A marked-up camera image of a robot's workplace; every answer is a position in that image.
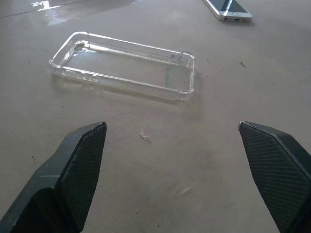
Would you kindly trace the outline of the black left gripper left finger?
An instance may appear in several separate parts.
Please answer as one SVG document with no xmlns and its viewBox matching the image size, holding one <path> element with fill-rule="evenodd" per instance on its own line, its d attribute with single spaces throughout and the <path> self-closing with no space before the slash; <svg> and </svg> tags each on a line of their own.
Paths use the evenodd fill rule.
<svg viewBox="0 0 311 233">
<path fill-rule="evenodd" d="M 81 233 L 97 187 L 107 124 L 65 136 L 0 220 L 0 233 Z"/>
</svg>

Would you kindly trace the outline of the white smartphone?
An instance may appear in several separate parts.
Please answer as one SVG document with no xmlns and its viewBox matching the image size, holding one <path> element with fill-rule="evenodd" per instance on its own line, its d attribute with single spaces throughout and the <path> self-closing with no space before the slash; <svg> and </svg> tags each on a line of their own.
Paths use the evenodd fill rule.
<svg viewBox="0 0 311 233">
<path fill-rule="evenodd" d="M 250 23 L 253 16 L 236 0 L 202 0 L 213 15 L 223 22 Z"/>
</svg>

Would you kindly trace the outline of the clear plastic phone case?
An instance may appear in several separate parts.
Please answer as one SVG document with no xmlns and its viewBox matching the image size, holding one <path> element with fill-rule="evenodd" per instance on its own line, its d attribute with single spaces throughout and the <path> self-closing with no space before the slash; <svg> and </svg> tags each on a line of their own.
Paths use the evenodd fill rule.
<svg viewBox="0 0 311 233">
<path fill-rule="evenodd" d="M 73 32 L 49 60 L 59 77 L 187 101 L 194 93 L 195 57 L 88 32 Z"/>
</svg>

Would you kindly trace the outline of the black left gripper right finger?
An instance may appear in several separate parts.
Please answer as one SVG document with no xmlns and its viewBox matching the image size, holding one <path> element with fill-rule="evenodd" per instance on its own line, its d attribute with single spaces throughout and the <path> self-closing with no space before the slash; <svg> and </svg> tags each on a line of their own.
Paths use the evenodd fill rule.
<svg viewBox="0 0 311 233">
<path fill-rule="evenodd" d="M 238 126 L 253 180 L 280 233 L 311 233 L 311 155 L 290 135 Z"/>
</svg>

